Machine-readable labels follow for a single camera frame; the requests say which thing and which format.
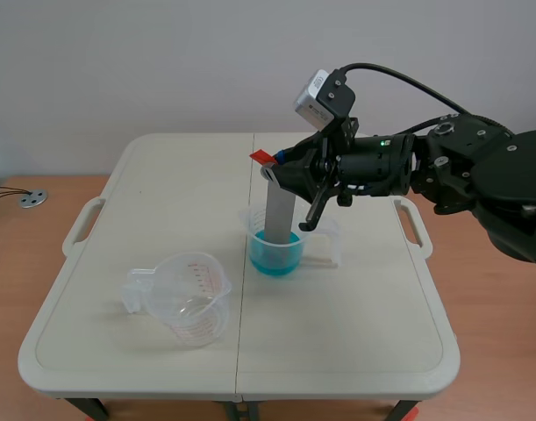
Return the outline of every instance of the measuring cup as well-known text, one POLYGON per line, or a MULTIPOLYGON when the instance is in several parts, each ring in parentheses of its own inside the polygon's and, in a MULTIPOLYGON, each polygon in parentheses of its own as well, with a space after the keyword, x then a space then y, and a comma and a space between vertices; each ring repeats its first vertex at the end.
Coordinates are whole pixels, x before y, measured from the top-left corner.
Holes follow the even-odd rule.
POLYGON ((158 318, 182 343, 209 344, 226 328, 231 283, 213 256, 177 254, 155 269, 133 269, 127 278, 121 290, 127 311, 158 318))
POLYGON ((311 234, 323 234, 330 240, 330 259, 334 266, 341 265, 339 226, 332 218, 322 217, 317 229, 304 232, 299 229, 309 208, 297 202, 293 211, 293 222, 288 244, 267 242, 264 237, 266 204, 253 204, 239 213, 240 221, 247 229, 247 250, 250 261, 266 275, 282 276, 291 273, 299 266, 303 257, 304 243, 311 234))

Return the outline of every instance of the wooden surface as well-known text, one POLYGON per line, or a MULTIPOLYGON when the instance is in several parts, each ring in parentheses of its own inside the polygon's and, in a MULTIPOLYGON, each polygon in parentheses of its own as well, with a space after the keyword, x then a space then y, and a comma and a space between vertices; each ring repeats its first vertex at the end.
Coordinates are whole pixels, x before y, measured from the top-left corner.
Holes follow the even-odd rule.
MULTIPOLYGON (((64 401, 31 390, 18 374, 18 349, 64 261, 61 243, 106 177, 19 177, 5 185, 43 188, 49 199, 23 210, 0 200, 0 421, 78 420, 64 401)), ((536 267, 507 258, 467 213, 437 217, 413 197, 435 250, 429 260, 461 348, 461 371, 442 395, 419 405, 418 421, 536 419, 536 267)), ((221 421, 207 402, 108 401, 111 420, 221 421)), ((270 402, 263 421, 376 421, 390 403, 270 402)))

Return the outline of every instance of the blue liquid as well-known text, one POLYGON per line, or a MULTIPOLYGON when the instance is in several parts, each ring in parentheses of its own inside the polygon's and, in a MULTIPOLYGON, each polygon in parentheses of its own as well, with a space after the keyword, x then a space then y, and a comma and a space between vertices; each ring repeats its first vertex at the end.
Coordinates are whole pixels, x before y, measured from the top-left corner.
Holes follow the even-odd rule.
MULTIPOLYGON (((264 231, 256 233, 258 239, 264 239, 264 231)), ((289 237, 289 243, 296 243, 300 238, 292 232, 289 237)), ((303 243, 295 246, 276 247, 261 243, 260 241, 251 241, 249 245, 250 261, 256 269, 266 275, 283 276, 299 266, 303 256, 303 243)))

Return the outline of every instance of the white folding table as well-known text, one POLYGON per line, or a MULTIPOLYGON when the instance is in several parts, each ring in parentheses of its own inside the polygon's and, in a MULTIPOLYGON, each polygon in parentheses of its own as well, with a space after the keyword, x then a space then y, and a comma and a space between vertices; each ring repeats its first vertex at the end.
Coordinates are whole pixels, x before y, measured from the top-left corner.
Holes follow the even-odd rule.
MULTIPOLYGON (((416 207, 399 197, 329 203, 342 229, 340 268, 300 266, 285 278, 246 258, 238 211, 265 201, 248 155, 275 153, 302 133, 155 134, 125 150, 102 195, 86 203, 63 244, 67 260, 18 356, 32 388, 66 398, 96 421, 98 398, 397 399, 400 420, 457 375, 460 355, 425 264, 432 246, 416 207), (409 242, 397 209, 409 213, 409 242), (89 221, 101 210, 85 240, 89 221), (120 286, 131 268, 186 251, 212 254, 232 283, 225 335, 176 344, 151 317, 128 315, 120 286)), ((305 254, 327 253, 312 235, 305 254)))

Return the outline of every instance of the white wall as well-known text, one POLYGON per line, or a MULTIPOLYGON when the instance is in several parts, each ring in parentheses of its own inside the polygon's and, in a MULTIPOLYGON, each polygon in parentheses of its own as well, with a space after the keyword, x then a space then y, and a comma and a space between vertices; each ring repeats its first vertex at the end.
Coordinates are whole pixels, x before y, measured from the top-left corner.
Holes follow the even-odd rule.
MULTIPOLYGON (((536 129, 536 0, 0 0, 0 175, 109 172, 150 132, 308 131, 298 91, 352 61, 536 129)), ((348 83, 366 133, 447 111, 348 83)))

